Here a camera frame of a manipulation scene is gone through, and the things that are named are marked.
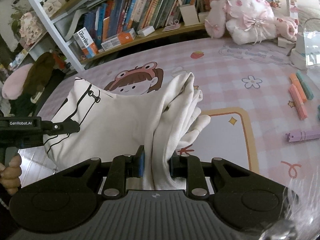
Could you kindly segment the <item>person's left hand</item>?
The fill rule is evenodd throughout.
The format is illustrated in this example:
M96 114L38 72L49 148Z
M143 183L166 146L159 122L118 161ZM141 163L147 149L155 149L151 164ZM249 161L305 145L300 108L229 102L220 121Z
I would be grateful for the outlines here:
M7 193L11 196L14 195L18 188L21 186L20 175L22 159L19 154L14 156L8 167L1 164L1 185L6 189Z

